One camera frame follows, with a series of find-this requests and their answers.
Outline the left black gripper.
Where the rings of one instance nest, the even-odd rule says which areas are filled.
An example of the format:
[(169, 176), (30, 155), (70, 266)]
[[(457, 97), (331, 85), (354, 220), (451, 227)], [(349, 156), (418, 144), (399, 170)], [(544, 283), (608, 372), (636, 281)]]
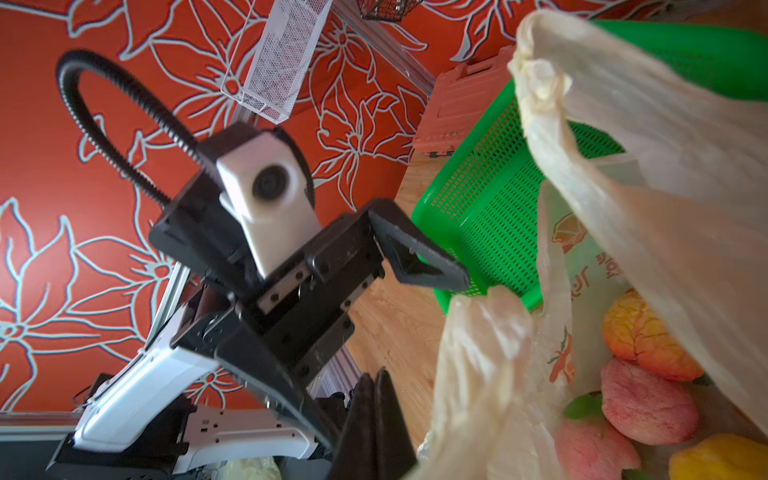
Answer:
[(349, 306), (378, 277), (380, 250), (401, 284), (470, 288), (467, 268), (390, 199), (321, 225), (312, 240), (262, 277), (216, 167), (219, 157), (261, 133), (285, 142), (307, 179), (304, 158), (289, 138), (239, 122), (198, 146), (202, 170), (150, 230), (154, 247), (204, 283), (152, 343), (152, 377), (190, 383), (223, 366), (261, 379), (273, 366), (308, 383), (351, 336)]

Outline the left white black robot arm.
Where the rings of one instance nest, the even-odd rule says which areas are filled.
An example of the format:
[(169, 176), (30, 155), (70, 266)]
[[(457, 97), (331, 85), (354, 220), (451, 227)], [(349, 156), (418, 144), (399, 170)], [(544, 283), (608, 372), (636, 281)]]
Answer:
[[(175, 197), (98, 127), (84, 73), (117, 87), (199, 166)], [(170, 479), (254, 457), (326, 457), (334, 478), (398, 479), (416, 462), (391, 377), (351, 399), (309, 385), (354, 331), (351, 305), (392, 271), (405, 285), (468, 289), (464, 265), (392, 200), (322, 225), (308, 164), (282, 129), (237, 122), (205, 141), (143, 84), (90, 50), (63, 54), (64, 105), (84, 137), (162, 209), (154, 247), (200, 276), (119, 373), (92, 387), (48, 471), (61, 479)]]

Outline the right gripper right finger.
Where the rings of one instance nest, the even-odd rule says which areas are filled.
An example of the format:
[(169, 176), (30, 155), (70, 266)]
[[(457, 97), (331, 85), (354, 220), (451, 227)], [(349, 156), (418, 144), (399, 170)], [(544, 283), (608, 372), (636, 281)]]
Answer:
[(374, 382), (374, 450), (377, 479), (403, 479), (417, 464), (408, 428), (389, 372)]

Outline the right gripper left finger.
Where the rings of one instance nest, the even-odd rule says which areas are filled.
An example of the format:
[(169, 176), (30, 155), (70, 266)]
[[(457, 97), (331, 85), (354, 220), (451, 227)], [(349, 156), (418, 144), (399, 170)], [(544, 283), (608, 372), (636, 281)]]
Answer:
[(353, 390), (342, 435), (327, 480), (378, 478), (375, 446), (374, 381), (363, 374)]

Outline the white orange-print plastic bag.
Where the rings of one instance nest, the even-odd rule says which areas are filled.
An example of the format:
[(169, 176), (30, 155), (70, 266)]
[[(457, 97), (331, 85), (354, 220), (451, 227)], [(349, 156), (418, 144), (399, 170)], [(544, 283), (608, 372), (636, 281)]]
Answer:
[(569, 479), (556, 431), (607, 420), (601, 371), (619, 357), (602, 322), (630, 289), (704, 375), (674, 381), (699, 410), (693, 438), (628, 438), (641, 468), (621, 479), (670, 479), (675, 453), (717, 434), (767, 446), (767, 98), (691, 83), (596, 21), (538, 10), (518, 25), (509, 83), (544, 176), (542, 302), (437, 290), (447, 320), (414, 479)]

